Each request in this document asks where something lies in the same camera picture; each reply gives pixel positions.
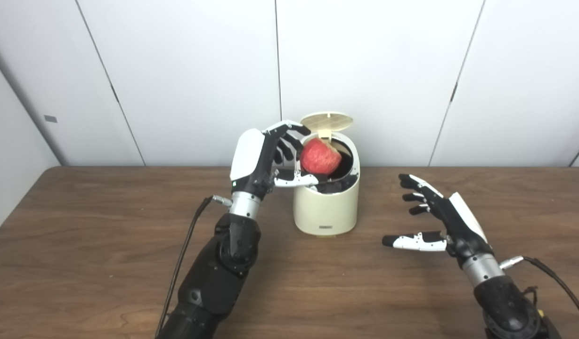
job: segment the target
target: black robotic forearm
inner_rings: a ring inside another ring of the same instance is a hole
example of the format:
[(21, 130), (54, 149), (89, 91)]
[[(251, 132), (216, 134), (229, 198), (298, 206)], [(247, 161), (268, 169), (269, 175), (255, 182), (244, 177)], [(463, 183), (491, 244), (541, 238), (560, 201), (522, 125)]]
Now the black robotic forearm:
[(157, 339), (211, 339), (231, 314), (258, 255), (255, 220), (227, 213), (178, 288), (178, 304)]

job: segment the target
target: robot finger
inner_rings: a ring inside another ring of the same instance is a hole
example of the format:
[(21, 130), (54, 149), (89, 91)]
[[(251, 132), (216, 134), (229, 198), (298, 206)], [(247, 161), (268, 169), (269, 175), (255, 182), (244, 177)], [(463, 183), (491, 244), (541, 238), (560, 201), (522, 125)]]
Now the robot finger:
[(281, 151), (275, 151), (274, 161), (277, 165), (280, 165), (283, 162), (283, 156), (281, 156)]
[(300, 152), (304, 148), (302, 143), (295, 137), (292, 137), (291, 135), (285, 134), (282, 136), (282, 138), (283, 140), (289, 142), (291, 146), (296, 150), (296, 152)]
[(277, 142), (277, 147), (281, 150), (281, 152), (283, 152), (283, 156), (285, 157), (285, 159), (287, 159), (289, 161), (294, 160), (293, 152), (285, 144), (285, 142), (283, 142), (283, 140), (279, 140), (279, 142)]
[(304, 136), (310, 135), (310, 133), (312, 133), (308, 127), (306, 127), (302, 124), (298, 124), (297, 122), (292, 122), (292, 121), (290, 121), (290, 123), (291, 123), (291, 126), (289, 126), (289, 129), (291, 129), (292, 131), (296, 131)]
[(408, 212), (411, 215), (418, 215), (418, 214), (422, 214), (425, 212), (429, 212), (430, 211), (430, 206), (427, 206), (427, 204), (420, 204), (418, 206), (414, 206), (413, 208), (408, 209)]
[(425, 196), (421, 193), (408, 193), (403, 195), (403, 200), (406, 202), (427, 202)]
[(427, 200), (432, 198), (444, 198), (444, 196), (438, 192), (432, 185), (427, 183), (422, 178), (417, 178), (412, 174), (399, 174), (400, 186), (403, 188), (414, 189), (419, 193), (422, 193)]

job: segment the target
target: cable connector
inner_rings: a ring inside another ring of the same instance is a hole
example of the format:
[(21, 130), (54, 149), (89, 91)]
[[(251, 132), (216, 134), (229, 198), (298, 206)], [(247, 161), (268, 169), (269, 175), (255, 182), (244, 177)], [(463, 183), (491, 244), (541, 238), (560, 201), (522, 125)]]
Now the cable connector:
[(228, 208), (233, 206), (233, 200), (225, 198), (225, 197), (221, 197), (220, 195), (213, 195), (212, 200), (214, 200), (215, 202), (218, 202), (218, 204), (223, 204), (224, 206), (227, 206)]
[(511, 259), (507, 259), (505, 261), (502, 261), (498, 266), (501, 268), (501, 270), (505, 271), (505, 270), (512, 268), (513, 266), (519, 264), (522, 261), (524, 261), (524, 257), (522, 257), (521, 255), (518, 255), (518, 256), (514, 256)]

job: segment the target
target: panel seam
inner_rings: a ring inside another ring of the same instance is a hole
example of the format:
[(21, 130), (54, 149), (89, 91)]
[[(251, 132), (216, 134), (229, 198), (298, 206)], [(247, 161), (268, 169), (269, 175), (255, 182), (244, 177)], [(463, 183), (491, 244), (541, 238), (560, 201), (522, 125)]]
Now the panel seam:
[(430, 161), (427, 163), (427, 166), (432, 165), (432, 161), (434, 159), (434, 154), (436, 154), (436, 148), (438, 148), (438, 142), (440, 142), (440, 136), (442, 135), (442, 129), (444, 128), (444, 123), (446, 122), (446, 117), (449, 115), (450, 106), (453, 104), (453, 99), (455, 98), (455, 94), (457, 93), (457, 85), (459, 84), (459, 80), (461, 79), (461, 73), (463, 73), (463, 68), (467, 61), (467, 56), (470, 53), (470, 48), (472, 47), (472, 41), (474, 40), (474, 36), (476, 36), (476, 31), (478, 24), (480, 23), (481, 14), (484, 11), (484, 5), (486, 4), (486, 0), (483, 0), (480, 6), (480, 12), (478, 13), (478, 17), (476, 19), (476, 24), (474, 25), (474, 30), (472, 32), (472, 37), (470, 37), (470, 42), (467, 44), (467, 49), (465, 50), (465, 55), (463, 56), (463, 62), (461, 63), (461, 68), (459, 69), (459, 73), (457, 75), (457, 81), (455, 81), (455, 86), (453, 87), (453, 93), (451, 94), (449, 104), (446, 107), (446, 111), (444, 112), (444, 118), (442, 118), (442, 124), (440, 125), (440, 130), (438, 131), (438, 136), (436, 137), (436, 142), (434, 143), (434, 148), (432, 150), (432, 154), (430, 156)]
[(122, 112), (122, 116), (124, 117), (124, 121), (126, 122), (126, 126), (128, 126), (128, 130), (130, 131), (130, 136), (132, 137), (132, 141), (134, 141), (134, 146), (136, 146), (137, 151), (139, 152), (140, 159), (141, 159), (141, 161), (143, 161), (143, 166), (147, 166), (147, 163), (145, 163), (145, 158), (143, 158), (143, 153), (141, 153), (141, 151), (140, 151), (139, 144), (137, 143), (137, 140), (134, 137), (134, 133), (132, 132), (132, 128), (130, 127), (130, 123), (128, 122), (128, 118), (126, 118), (126, 112), (124, 112), (124, 108), (122, 107), (122, 103), (120, 102), (120, 100), (117, 97), (117, 93), (115, 92), (115, 88), (113, 86), (113, 83), (111, 82), (111, 78), (109, 76), (109, 72), (107, 72), (107, 68), (105, 67), (105, 64), (103, 62), (103, 58), (100, 55), (99, 48), (97, 47), (97, 44), (95, 42), (95, 38), (93, 37), (93, 33), (90, 31), (89, 23), (86, 21), (86, 17), (84, 17), (84, 12), (82, 12), (82, 7), (80, 7), (80, 3), (78, 2), (78, 0), (75, 0), (75, 2), (76, 2), (76, 6), (78, 7), (78, 11), (80, 11), (80, 16), (82, 17), (82, 21), (84, 21), (84, 26), (86, 26), (86, 30), (89, 32), (90, 40), (93, 42), (93, 47), (95, 47), (95, 51), (97, 52), (97, 56), (99, 57), (100, 64), (103, 67), (103, 71), (105, 71), (107, 81), (109, 82), (109, 84), (111, 86), (111, 92), (113, 92), (115, 100), (117, 101), (117, 105), (120, 107), (120, 111)]

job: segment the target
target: black cable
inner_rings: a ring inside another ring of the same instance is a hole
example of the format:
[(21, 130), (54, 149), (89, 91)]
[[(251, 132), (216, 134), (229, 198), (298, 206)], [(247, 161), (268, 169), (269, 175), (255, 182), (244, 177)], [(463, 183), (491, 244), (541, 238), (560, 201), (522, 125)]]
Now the black cable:
[(524, 260), (530, 262), (531, 264), (533, 264), (534, 266), (540, 268), (544, 273), (547, 273), (550, 277), (552, 277), (553, 279), (555, 279), (555, 281), (557, 281), (557, 283), (559, 284), (559, 286), (561, 286), (561, 288), (563, 288), (563, 290), (568, 294), (568, 296), (570, 297), (570, 299), (572, 299), (572, 301), (574, 302), (574, 305), (576, 305), (576, 308), (579, 311), (579, 301), (578, 298), (576, 298), (576, 296), (574, 295), (574, 293), (570, 290), (570, 288), (565, 285), (565, 283), (559, 279), (559, 277), (557, 276), (557, 274), (555, 272), (553, 272), (551, 270), (551, 268), (548, 268), (545, 264), (543, 264), (543, 262), (541, 262), (541, 260), (538, 260), (537, 258), (529, 258), (527, 256), (524, 256)]
[(201, 205), (195, 210), (195, 216), (193, 217), (193, 221), (191, 221), (191, 225), (188, 226), (187, 236), (184, 238), (184, 243), (182, 244), (182, 248), (180, 249), (180, 254), (178, 255), (178, 260), (176, 267), (174, 268), (174, 273), (172, 274), (172, 280), (170, 281), (170, 288), (168, 288), (168, 294), (166, 296), (166, 302), (164, 303), (164, 310), (162, 311), (162, 317), (160, 317), (160, 323), (157, 326), (157, 330), (155, 330), (155, 336), (160, 333), (162, 328), (164, 327), (164, 320), (166, 320), (166, 314), (168, 313), (168, 309), (170, 307), (170, 301), (172, 299), (172, 294), (174, 293), (174, 286), (176, 285), (176, 280), (178, 279), (178, 273), (180, 272), (180, 266), (182, 265), (182, 260), (184, 259), (184, 253), (187, 251), (188, 242), (191, 240), (191, 236), (193, 234), (193, 229), (195, 228), (195, 223), (197, 219), (199, 219), (199, 215), (201, 212), (205, 210), (205, 207), (212, 201), (213, 197), (205, 198)]

